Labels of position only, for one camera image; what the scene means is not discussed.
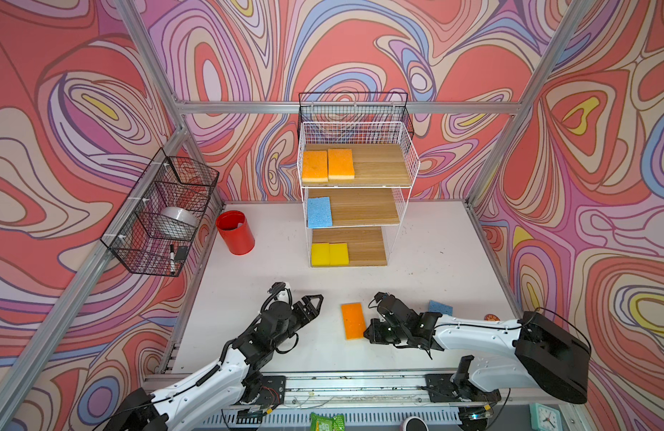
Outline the yellow thick sponge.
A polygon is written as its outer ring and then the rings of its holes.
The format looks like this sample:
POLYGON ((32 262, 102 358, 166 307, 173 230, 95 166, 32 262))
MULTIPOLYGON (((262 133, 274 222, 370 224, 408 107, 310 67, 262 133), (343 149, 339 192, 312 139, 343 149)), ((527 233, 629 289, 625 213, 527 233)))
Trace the yellow thick sponge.
POLYGON ((314 268, 330 265, 330 244, 312 244, 310 248, 310 265, 314 268))
POLYGON ((330 244, 329 265, 332 267, 346 267, 349 264, 348 244, 330 244))

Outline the blue sponge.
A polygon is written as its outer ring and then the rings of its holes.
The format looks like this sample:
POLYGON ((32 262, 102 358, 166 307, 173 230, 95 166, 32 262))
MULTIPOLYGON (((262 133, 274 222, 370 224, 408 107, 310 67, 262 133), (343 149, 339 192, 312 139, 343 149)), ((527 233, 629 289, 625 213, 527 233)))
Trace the blue sponge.
POLYGON ((308 228, 321 229, 333 226, 329 197, 310 198, 307 202, 308 228))

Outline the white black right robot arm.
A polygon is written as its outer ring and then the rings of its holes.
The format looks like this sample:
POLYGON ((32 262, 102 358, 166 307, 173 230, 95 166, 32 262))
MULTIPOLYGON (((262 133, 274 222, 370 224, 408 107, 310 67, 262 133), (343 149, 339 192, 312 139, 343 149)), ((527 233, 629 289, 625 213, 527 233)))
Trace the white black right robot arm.
POLYGON ((514 388, 538 388, 576 405, 588 400, 590 341, 572 335, 541 309, 509 321, 463 320, 416 312, 384 292, 378 292, 369 307, 378 315, 364 337, 375 345, 418 349, 427 355, 463 352, 449 381, 457 400, 514 388))

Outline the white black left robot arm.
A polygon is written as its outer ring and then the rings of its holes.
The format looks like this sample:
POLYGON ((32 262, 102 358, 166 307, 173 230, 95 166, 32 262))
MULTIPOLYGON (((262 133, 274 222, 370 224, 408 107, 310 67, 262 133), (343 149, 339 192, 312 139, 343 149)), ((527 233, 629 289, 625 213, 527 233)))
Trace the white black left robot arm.
POLYGON ((163 389, 140 388, 95 426, 96 430, 191 430, 216 411, 241 406, 249 415, 266 416, 285 400, 286 378, 265 377, 261 369, 281 345, 299 343, 299 330, 321 314, 322 295, 294 301, 290 285, 276 282, 258 315, 237 337, 226 341, 220 356, 188 377, 163 389))

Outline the blue flat sponge near arm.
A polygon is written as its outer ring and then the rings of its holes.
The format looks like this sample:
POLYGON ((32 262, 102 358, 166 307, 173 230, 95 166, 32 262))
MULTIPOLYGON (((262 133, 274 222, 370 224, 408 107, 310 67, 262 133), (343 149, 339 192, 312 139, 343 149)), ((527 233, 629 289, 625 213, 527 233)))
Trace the blue flat sponge near arm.
POLYGON ((450 305, 445 305, 444 303, 430 300, 428 303, 428 312, 437 312, 438 314, 452 316, 453 307, 450 305))

